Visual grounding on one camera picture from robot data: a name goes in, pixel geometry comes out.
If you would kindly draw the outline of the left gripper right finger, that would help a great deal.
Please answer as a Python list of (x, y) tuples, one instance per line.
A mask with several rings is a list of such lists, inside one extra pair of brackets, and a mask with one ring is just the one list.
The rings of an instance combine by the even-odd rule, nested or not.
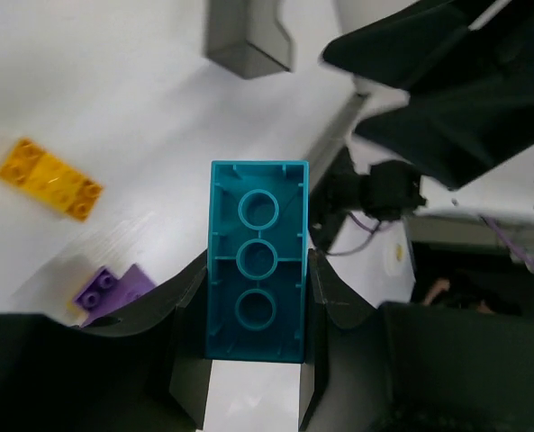
[(310, 251), (302, 431), (534, 431), (534, 319), (371, 306)]

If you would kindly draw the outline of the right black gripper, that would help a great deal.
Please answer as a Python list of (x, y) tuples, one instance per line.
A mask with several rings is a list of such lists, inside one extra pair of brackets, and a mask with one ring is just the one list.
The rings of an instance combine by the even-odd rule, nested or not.
[(356, 134), (450, 189), (534, 145), (534, 1), (420, 1), (330, 42), (325, 63), (407, 92)]

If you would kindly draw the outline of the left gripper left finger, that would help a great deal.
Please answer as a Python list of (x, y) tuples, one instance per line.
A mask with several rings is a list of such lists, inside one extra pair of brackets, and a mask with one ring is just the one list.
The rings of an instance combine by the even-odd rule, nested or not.
[(95, 326), (0, 314), (0, 431), (196, 431), (207, 268), (175, 277)]

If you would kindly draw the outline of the long teal lego brick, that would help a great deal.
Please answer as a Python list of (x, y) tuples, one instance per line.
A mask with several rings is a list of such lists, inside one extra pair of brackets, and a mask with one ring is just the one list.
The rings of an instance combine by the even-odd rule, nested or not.
[(303, 361), (308, 207), (304, 160), (212, 163), (207, 357)]

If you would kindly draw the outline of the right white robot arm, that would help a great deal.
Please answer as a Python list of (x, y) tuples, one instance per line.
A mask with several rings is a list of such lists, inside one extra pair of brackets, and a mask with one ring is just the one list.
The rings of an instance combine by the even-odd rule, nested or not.
[(322, 61), (355, 78), (354, 137), (394, 154), (360, 174), (346, 149), (312, 198), (328, 250), (350, 211), (534, 226), (534, 1), (339, 1)]

